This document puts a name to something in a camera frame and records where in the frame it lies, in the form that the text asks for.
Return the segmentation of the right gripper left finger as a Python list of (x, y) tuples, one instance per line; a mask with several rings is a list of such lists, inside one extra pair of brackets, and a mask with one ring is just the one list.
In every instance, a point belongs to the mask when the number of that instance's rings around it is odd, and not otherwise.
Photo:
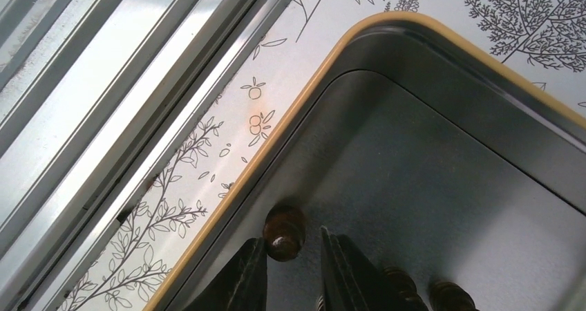
[(250, 238), (185, 310), (265, 310), (267, 252), (263, 238)]

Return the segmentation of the brown chess piece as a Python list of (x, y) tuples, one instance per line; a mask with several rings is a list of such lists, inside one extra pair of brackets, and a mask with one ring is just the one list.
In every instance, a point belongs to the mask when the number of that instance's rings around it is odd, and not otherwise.
[(385, 267), (384, 275), (388, 278), (398, 294), (416, 310), (428, 311), (427, 305), (423, 302), (417, 292), (417, 287), (410, 275), (399, 267)]
[(263, 226), (267, 255), (278, 262), (295, 259), (305, 244), (305, 222), (305, 215), (296, 207), (273, 207), (268, 212)]
[(471, 295), (459, 285), (448, 281), (431, 285), (429, 301), (435, 311), (478, 311)]

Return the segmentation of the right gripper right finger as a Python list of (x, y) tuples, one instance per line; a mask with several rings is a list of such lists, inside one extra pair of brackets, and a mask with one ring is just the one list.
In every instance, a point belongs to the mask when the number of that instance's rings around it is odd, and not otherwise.
[(412, 310), (388, 279), (344, 234), (320, 227), (325, 310)]

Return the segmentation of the gold tin tray with pieces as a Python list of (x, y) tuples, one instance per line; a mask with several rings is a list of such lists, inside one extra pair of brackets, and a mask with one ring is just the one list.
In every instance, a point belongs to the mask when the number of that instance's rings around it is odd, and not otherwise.
[(426, 15), (342, 36), (147, 309), (185, 310), (279, 205), (306, 237), (267, 255), (265, 310), (325, 310), (322, 226), (428, 310), (439, 281), (478, 310), (585, 309), (585, 118)]

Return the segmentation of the floral patterned table mat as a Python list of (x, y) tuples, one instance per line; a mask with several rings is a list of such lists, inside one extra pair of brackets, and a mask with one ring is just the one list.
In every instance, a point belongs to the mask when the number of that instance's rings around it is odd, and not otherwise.
[(585, 114), (585, 0), (292, 0), (60, 308), (141, 310), (339, 38), (383, 11), (441, 21)]

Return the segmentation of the aluminium front rail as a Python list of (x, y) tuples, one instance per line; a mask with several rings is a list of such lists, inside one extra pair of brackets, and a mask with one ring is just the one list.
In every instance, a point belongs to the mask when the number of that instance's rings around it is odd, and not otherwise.
[(212, 82), (286, 0), (72, 0), (1, 89), (1, 309), (46, 310), (76, 287), (177, 133), (159, 126)]

